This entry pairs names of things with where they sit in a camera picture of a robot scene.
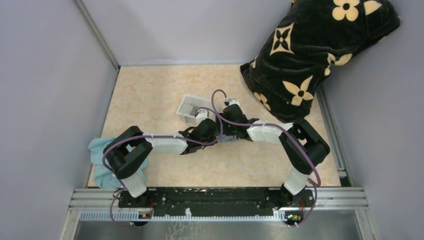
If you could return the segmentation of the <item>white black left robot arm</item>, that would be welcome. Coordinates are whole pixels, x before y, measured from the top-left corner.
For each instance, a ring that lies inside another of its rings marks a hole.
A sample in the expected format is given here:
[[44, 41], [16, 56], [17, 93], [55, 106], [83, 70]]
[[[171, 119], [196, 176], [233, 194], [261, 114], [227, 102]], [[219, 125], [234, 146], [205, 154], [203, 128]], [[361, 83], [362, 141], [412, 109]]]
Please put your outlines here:
[[131, 126], [103, 150], [103, 163], [130, 194], [138, 207], [149, 203], [150, 193], [142, 177], [141, 166], [153, 154], [187, 155], [217, 143], [222, 130], [207, 118], [197, 126], [175, 134], [148, 134]]

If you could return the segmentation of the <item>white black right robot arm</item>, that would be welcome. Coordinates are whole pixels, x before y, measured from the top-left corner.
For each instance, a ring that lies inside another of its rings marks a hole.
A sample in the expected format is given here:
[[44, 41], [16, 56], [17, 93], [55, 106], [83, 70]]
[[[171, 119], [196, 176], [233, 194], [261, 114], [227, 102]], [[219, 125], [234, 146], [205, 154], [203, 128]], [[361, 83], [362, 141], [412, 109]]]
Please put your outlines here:
[[224, 134], [235, 135], [250, 142], [267, 142], [282, 146], [292, 168], [283, 183], [281, 199], [287, 206], [301, 200], [301, 191], [308, 184], [317, 165], [330, 153], [330, 147], [305, 119], [294, 123], [269, 123], [258, 118], [247, 119], [237, 104], [228, 105], [216, 117], [222, 121]]

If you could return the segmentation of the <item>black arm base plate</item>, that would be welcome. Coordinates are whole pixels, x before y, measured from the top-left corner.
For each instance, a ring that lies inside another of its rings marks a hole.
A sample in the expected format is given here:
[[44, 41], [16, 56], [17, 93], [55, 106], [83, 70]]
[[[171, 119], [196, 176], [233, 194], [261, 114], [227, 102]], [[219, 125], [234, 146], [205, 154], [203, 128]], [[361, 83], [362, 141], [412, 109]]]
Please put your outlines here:
[[139, 197], [123, 191], [118, 197], [120, 208], [142, 208], [166, 204], [253, 204], [260, 207], [310, 207], [314, 202], [314, 191], [303, 189], [291, 195], [280, 187], [149, 187]]

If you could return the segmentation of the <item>white plastic card box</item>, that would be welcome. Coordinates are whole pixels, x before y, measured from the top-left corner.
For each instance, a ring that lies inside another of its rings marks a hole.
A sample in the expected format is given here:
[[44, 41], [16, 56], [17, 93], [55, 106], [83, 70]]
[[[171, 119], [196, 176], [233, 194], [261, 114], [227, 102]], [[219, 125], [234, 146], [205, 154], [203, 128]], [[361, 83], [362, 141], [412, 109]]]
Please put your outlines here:
[[204, 108], [212, 109], [210, 99], [185, 94], [176, 110], [176, 114], [179, 115], [184, 123], [198, 125], [201, 121], [214, 117], [213, 113]]

